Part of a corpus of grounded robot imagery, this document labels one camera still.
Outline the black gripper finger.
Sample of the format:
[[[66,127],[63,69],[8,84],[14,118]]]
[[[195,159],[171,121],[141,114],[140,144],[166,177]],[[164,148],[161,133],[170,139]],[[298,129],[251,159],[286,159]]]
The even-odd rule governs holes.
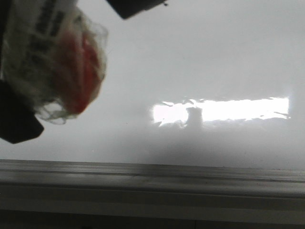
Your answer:
[[[39,137],[44,127],[6,83],[0,82],[0,138],[17,144]]]
[[[107,0],[107,3],[124,20],[160,4],[168,6],[165,0]]]

